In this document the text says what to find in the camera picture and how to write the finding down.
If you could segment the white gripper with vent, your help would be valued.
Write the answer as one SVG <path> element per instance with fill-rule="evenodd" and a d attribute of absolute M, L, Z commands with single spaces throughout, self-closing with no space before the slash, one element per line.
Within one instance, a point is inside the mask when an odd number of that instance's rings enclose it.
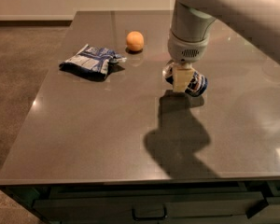
<path fill-rule="evenodd" d="M 171 59 L 175 63 L 196 63 L 205 54 L 209 42 L 209 35 L 206 39 L 198 42 L 188 42 L 179 39 L 172 32 L 169 33 L 167 48 Z M 173 68 L 173 91 L 184 92 L 193 78 L 193 69 L 184 69 L 175 66 Z"/>

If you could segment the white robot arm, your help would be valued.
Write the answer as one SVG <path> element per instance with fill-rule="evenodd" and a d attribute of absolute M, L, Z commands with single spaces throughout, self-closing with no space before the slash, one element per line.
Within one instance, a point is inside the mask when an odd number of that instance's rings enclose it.
<path fill-rule="evenodd" d="M 215 20 L 280 64 L 280 0 L 175 0 L 168 39 L 173 61 L 199 61 Z"/>

